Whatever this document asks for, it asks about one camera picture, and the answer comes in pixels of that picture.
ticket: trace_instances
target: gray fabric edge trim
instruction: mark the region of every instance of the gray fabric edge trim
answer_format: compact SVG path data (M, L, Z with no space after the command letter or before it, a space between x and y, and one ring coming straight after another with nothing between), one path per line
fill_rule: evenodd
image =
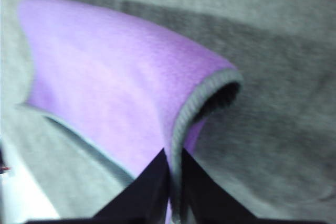
M171 164L172 164L172 221L175 224L181 223L180 212L180 196L182 185L182 149L184 140L188 130L193 122L193 118L201 109L203 104L214 93L216 93L223 86L238 82L241 86L243 84L243 76L236 69L222 69L214 72L212 75L206 77L200 84L196 86L192 94L183 104L174 125L172 145L171 145Z

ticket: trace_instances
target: purple fabric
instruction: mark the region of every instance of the purple fabric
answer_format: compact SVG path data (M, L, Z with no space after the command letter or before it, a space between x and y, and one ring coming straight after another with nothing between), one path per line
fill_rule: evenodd
M163 147L172 165L181 108L205 78L235 69L175 32L106 8L24 0L19 19L35 65L26 103L66 122L134 177ZM189 152L204 123L186 129Z

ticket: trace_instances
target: gray cloth background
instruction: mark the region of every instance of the gray cloth background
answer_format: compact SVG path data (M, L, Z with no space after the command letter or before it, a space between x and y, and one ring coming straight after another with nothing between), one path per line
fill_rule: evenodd
M19 1L1 0L2 138L63 217L91 216L130 181L72 133L15 107L33 78ZM336 223L336 0L78 1L153 21L233 62L244 88L207 122L195 158L257 216Z

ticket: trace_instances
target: white surface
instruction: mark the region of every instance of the white surface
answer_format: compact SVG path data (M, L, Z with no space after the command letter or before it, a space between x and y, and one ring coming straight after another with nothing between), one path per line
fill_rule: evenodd
M15 147L2 140L6 165L2 174L4 224L23 223L28 219L57 219L59 215L41 191Z

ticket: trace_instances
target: fabric fold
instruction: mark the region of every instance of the fabric fold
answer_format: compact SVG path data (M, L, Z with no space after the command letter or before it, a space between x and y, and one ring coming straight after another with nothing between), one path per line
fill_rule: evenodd
M24 0L34 60L26 104L69 125L137 177L164 148L179 220L181 151L243 81L236 67L164 27L68 0Z

